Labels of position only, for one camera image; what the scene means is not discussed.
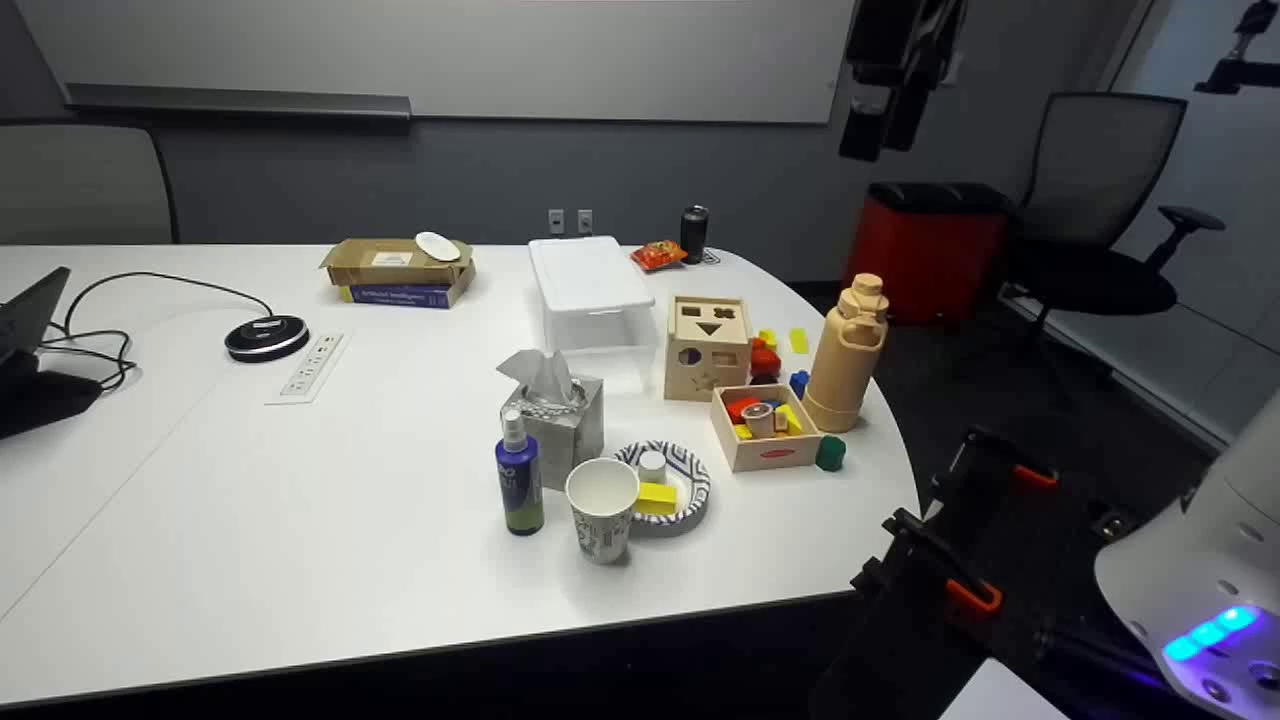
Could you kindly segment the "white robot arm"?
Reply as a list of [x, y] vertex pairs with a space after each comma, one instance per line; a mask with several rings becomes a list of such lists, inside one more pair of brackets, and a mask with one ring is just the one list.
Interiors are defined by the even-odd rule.
[[1190, 491], [1103, 544], [1090, 577], [1176, 694], [1280, 720], [1280, 390]]

